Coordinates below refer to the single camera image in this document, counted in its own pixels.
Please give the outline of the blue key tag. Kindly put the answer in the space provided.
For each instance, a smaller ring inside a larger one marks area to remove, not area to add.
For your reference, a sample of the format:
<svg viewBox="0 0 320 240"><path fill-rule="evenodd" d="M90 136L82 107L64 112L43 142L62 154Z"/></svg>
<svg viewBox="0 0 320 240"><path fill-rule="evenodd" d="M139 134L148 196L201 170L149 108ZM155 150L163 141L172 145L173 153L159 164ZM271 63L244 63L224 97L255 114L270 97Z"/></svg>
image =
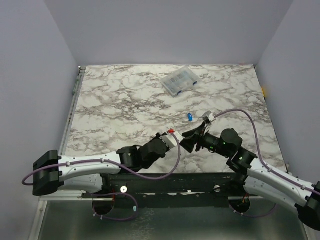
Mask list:
<svg viewBox="0 0 320 240"><path fill-rule="evenodd" d="M193 116L192 116L191 113L188 113L188 114L187 114L187 117L188 117L188 121L189 121L189 122L192 122L192 121L193 121Z"/></svg>

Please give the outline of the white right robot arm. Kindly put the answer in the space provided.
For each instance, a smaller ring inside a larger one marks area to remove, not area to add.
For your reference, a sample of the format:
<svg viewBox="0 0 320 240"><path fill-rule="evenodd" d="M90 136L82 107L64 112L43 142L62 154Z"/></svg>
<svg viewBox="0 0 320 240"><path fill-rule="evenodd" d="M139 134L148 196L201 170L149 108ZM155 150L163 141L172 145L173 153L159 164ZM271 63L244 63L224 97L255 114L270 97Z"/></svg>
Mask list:
<svg viewBox="0 0 320 240"><path fill-rule="evenodd" d="M244 192L287 207L306 226L320 229L320 185L301 180L270 164L242 147L243 140L233 128L222 131L220 137L211 135L207 125L184 132L180 145L189 153L207 149L227 158L227 165L239 178L230 182L229 189L240 196Z"/></svg>

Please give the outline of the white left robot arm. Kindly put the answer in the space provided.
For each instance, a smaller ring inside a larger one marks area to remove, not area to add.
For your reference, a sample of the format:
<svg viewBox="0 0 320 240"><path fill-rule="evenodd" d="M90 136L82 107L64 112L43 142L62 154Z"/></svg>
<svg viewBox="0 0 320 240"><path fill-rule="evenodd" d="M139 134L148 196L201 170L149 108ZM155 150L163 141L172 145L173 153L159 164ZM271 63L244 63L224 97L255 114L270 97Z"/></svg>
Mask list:
<svg viewBox="0 0 320 240"><path fill-rule="evenodd" d="M169 151L165 136L166 133L157 133L143 146L125 146L117 151L93 156L60 156L57 150L49 150L33 163L32 194L46 196L65 189L106 197L111 186L102 180L101 175L117 175L128 170L137 173L150 168Z"/></svg>

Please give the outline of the clear plastic organizer box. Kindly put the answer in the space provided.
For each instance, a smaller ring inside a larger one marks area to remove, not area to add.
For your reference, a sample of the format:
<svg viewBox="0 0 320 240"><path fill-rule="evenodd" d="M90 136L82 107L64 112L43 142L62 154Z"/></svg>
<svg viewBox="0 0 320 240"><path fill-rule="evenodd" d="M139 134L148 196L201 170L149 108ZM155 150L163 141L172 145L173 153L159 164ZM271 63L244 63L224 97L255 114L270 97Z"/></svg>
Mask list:
<svg viewBox="0 0 320 240"><path fill-rule="evenodd" d="M186 90L192 88L199 81L199 77L187 66L184 66L163 79L161 84L175 98Z"/></svg>

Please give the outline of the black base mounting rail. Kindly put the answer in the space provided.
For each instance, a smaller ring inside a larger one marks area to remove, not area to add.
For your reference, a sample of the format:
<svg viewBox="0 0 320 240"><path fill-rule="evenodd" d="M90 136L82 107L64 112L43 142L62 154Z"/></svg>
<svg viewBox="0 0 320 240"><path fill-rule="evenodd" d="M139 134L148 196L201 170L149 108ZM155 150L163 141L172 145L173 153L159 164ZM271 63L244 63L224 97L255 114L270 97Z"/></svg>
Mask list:
<svg viewBox="0 0 320 240"><path fill-rule="evenodd" d="M84 193L100 211L115 207L142 208L227 208L229 204L248 207L256 195L245 192L236 173L173 173L158 180L158 173L146 178L135 174L102 174L102 190Z"/></svg>

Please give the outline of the aluminium extrusion frame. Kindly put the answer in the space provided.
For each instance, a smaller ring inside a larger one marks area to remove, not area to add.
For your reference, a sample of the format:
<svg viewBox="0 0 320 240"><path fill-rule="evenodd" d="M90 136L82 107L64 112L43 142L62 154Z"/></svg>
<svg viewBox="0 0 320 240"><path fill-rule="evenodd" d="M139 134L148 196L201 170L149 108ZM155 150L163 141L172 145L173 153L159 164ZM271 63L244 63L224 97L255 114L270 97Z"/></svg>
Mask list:
<svg viewBox="0 0 320 240"><path fill-rule="evenodd" d="M74 88L72 91L72 101L70 104L70 108L69 108L69 112L68 112L68 116L67 116L67 120L66 120L66 125L65 125L65 128L63 131L61 144L60 144L60 147L58 150L59 156L64 155L66 152L66 148L67 148L67 144L68 144L68 140L69 140L69 135L71 132L71 127L72 127L76 107L78 104L78 99L79 99L82 84L83 84L83 79L84 79L87 67L86 66L79 66L78 68L79 68L78 75L75 79L75 85L74 85Z"/></svg>

